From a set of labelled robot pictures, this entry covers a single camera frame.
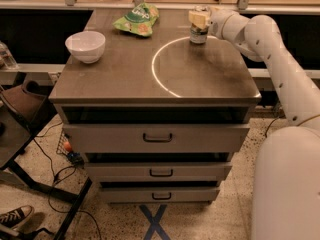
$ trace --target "white bowl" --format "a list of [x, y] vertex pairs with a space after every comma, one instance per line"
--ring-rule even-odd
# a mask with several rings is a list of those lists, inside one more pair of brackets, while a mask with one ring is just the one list
[[96, 31], [83, 31], [67, 38], [65, 45], [68, 51], [84, 63], [94, 63], [104, 52], [106, 38]]

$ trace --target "green chip bag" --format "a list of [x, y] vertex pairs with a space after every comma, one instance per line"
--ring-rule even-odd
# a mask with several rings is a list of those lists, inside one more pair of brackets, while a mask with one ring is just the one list
[[159, 18], [159, 11], [154, 5], [141, 3], [127, 15], [113, 23], [117, 29], [139, 36], [151, 36], [152, 25]]

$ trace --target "sneaker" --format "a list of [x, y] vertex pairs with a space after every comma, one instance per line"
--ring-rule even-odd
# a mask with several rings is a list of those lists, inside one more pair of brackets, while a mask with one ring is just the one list
[[33, 212], [34, 208], [32, 206], [22, 206], [10, 212], [0, 214], [0, 223], [8, 228], [19, 228], [31, 218]]

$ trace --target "gray tabletop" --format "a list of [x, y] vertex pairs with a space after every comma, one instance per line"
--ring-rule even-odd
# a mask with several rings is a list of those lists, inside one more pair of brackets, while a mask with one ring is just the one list
[[50, 100], [54, 103], [257, 103], [259, 91], [238, 51], [208, 37], [189, 41], [188, 10], [160, 10], [151, 37], [115, 29], [130, 9], [97, 9], [88, 22], [106, 36], [101, 59], [70, 57]]

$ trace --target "black drawer handle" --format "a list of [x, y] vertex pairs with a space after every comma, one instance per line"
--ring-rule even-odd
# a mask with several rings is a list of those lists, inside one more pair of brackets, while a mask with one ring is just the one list
[[146, 133], [143, 134], [142, 136], [143, 140], [145, 142], [152, 142], [152, 143], [168, 143], [170, 141], [172, 141], [172, 133], [169, 134], [169, 136], [167, 138], [152, 138], [152, 137], [148, 137]]
[[149, 174], [151, 177], [171, 177], [173, 175], [173, 169], [171, 169], [168, 174], [160, 174], [160, 172], [153, 172], [152, 169], [150, 169]]
[[157, 200], [157, 201], [161, 201], [161, 200], [169, 200], [171, 199], [171, 192], [168, 193], [168, 196], [167, 197], [156, 197], [156, 194], [155, 193], [152, 193], [152, 199], [153, 200]]

